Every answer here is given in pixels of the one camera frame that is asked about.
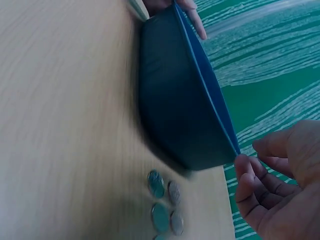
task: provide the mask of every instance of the striped floor mat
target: striped floor mat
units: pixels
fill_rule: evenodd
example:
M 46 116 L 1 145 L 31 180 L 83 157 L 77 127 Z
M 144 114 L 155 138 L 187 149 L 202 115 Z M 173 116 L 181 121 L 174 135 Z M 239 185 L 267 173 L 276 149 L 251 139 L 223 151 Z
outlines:
M 320 2 L 196 0 L 203 47 L 222 87 L 242 153 L 254 139 L 320 119 Z M 233 165 L 224 166 L 237 240 L 260 239 L 239 215 Z M 272 169 L 287 183 L 294 183 Z

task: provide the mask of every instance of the hand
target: hand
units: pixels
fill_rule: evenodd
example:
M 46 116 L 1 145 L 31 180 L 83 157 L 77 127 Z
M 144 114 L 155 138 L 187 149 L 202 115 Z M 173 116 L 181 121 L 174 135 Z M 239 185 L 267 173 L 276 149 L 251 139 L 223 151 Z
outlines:
M 202 40 L 206 40 L 207 34 L 202 24 L 201 18 L 197 13 L 197 5 L 194 3 L 194 1 L 177 0 L 176 2 L 179 4 L 182 10 L 185 11 L 200 38 Z M 149 15 L 153 16 L 159 11 L 171 5 L 172 0 L 143 0 L 143 3 L 149 12 Z
M 300 121 L 254 141 L 253 148 L 298 185 L 268 173 L 258 158 L 239 155 L 235 200 L 244 220 L 264 240 L 320 239 L 320 122 Z

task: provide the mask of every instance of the plastic bowl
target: plastic bowl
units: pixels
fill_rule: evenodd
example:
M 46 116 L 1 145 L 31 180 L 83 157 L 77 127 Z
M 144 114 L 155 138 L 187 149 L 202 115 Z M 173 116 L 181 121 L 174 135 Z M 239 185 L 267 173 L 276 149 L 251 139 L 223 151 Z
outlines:
M 138 108 L 142 125 L 190 170 L 230 163 L 237 137 L 211 64 L 176 3 L 141 29 Z

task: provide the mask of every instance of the stack of coins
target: stack of coins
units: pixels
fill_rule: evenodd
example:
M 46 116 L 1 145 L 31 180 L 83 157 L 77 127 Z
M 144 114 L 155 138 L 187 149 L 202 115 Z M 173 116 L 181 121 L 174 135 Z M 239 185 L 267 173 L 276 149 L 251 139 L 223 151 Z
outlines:
M 155 169 L 150 171 L 148 176 L 148 187 L 151 194 L 160 199 L 165 194 L 164 179 Z M 169 181 L 167 185 L 168 198 L 170 203 L 177 207 L 181 202 L 180 187 L 175 181 Z M 170 228 L 175 236 L 181 236 L 184 231 L 184 219 L 177 210 L 172 211 L 169 216 L 168 210 L 161 203 L 155 203 L 151 209 L 151 219 L 156 231 L 163 234 Z M 163 235 L 157 235 L 153 240 L 165 240 Z

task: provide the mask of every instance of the table surface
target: table surface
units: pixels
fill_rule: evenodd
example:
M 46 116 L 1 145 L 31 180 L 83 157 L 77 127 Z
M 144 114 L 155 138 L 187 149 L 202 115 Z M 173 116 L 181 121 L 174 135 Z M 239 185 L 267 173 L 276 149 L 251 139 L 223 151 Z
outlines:
M 151 240 L 154 168 L 181 186 L 184 240 L 235 238 L 223 168 L 183 177 L 146 144 L 123 1 L 2 0 L 0 16 L 0 239 Z

